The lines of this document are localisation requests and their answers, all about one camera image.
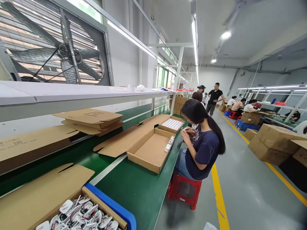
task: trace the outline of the jeans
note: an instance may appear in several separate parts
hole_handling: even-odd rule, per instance
[[[179,155],[178,155],[178,158],[175,164],[174,172],[188,179],[195,180],[192,178],[192,176],[188,172],[188,169],[186,168],[185,152],[186,152],[186,149],[180,149]]]

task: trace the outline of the navy t-shirt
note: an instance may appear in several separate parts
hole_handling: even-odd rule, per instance
[[[201,126],[198,125],[192,139],[192,144],[196,151],[196,162],[207,166],[204,170],[200,170],[194,162],[189,149],[187,149],[185,153],[185,165],[189,174],[195,180],[203,180],[208,177],[209,172],[217,159],[219,139],[213,131],[201,132]]]

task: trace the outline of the black t-shirt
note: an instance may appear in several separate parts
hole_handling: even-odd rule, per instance
[[[208,104],[216,104],[214,100],[218,100],[218,98],[223,94],[223,92],[219,89],[217,91],[214,91],[213,89],[208,94],[210,95],[210,100],[208,101]]]
[[[301,114],[299,112],[296,112],[293,114],[292,118],[297,117],[295,121],[298,121],[301,118]]]

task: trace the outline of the white shirt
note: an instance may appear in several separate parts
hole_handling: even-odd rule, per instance
[[[302,136],[307,136],[307,133],[304,134],[304,128],[307,126],[307,120],[306,121],[302,121],[298,126],[296,126],[293,131],[296,131],[297,134],[300,134]]]
[[[227,103],[227,105],[233,105],[235,104],[236,100],[235,99],[230,99]]]
[[[250,109],[253,109],[254,107],[252,106],[252,104],[247,104],[246,106],[244,106],[244,111],[246,112],[250,112]]]

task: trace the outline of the hand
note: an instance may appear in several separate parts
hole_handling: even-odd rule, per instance
[[[190,141],[190,136],[188,135],[188,133],[186,131],[184,131],[183,129],[181,129],[180,134],[182,136],[182,139],[185,143],[191,142]]]

